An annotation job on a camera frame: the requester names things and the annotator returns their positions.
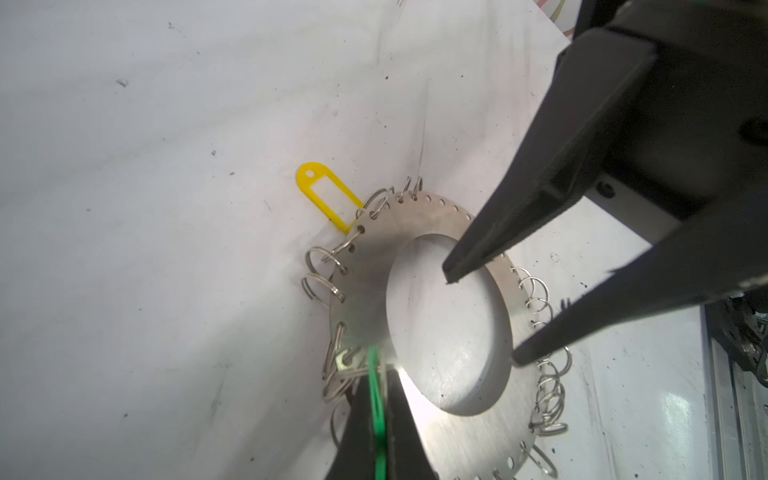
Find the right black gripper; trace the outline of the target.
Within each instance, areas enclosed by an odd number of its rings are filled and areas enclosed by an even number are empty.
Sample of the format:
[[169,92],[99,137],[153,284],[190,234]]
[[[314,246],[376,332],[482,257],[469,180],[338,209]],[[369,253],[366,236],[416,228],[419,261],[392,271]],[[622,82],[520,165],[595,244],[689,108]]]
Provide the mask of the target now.
[[650,248],[711,205],[767,194],[765,2],[584,2],[509,170],[442,265],[446,280],[605,186]]

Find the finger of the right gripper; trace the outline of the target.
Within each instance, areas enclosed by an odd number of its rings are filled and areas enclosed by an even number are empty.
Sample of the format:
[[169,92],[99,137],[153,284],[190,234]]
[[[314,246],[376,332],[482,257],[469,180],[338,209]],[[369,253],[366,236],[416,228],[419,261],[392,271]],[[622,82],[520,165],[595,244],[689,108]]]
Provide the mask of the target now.
[[767,284],[767,194],[711,205],[572,303],[511,354],[517,367],[615,324]]

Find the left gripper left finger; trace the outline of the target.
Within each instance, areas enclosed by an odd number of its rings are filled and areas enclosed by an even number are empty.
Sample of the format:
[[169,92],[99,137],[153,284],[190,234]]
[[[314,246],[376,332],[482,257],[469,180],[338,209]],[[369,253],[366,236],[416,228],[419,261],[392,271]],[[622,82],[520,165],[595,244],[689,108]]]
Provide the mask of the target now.
[[374,480],[376,447],[367,377],[359,380],[340,447],[326,480]]

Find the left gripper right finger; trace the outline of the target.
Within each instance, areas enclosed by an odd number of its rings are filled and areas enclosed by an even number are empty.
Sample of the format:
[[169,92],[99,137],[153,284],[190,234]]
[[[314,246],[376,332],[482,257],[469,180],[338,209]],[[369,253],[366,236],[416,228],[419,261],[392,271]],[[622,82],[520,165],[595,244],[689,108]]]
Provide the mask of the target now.
[[436,480],[427,458],[399,373],[386,373],[385,419],[387,432],[387,478]]

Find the green key tag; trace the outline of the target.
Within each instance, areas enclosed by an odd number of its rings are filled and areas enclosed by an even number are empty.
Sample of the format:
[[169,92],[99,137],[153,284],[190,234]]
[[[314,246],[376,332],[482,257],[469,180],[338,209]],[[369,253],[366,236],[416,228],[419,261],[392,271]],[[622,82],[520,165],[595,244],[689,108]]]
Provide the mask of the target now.
[[386,410],[381,394],[380,357],[376,346],[367,351],[369,397],[374,441],[374,479],[387,479],[387,433]]

